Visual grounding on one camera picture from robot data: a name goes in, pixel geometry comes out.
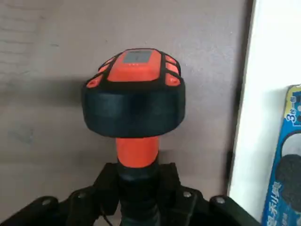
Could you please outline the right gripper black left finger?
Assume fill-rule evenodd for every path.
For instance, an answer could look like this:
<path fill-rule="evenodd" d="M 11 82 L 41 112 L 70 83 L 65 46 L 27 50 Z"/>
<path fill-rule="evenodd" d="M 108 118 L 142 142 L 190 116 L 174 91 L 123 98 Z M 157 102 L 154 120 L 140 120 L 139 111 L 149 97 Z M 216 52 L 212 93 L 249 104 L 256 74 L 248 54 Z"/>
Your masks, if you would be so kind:
<path fill-rule="evenodd" d="M 59 201 L 42 196 L 1 222 L 2 226 L 92 226 L 115 213 L 119 202 L 115 163 L 107 163 L 95 182 Z"/>

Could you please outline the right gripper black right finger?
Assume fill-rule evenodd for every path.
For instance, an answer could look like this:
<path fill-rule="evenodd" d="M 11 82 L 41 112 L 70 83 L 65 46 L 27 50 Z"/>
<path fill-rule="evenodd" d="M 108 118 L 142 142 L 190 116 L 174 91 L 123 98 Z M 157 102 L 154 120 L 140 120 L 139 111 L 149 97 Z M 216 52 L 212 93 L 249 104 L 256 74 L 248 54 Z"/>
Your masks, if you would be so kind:
<path fill-rule="evenodd" d="M 159 167 L 159 209 L 163 226 L 259 226 L 233 199 L 206 200 L 199 190 L 181 185 L 175 163 Z"/>

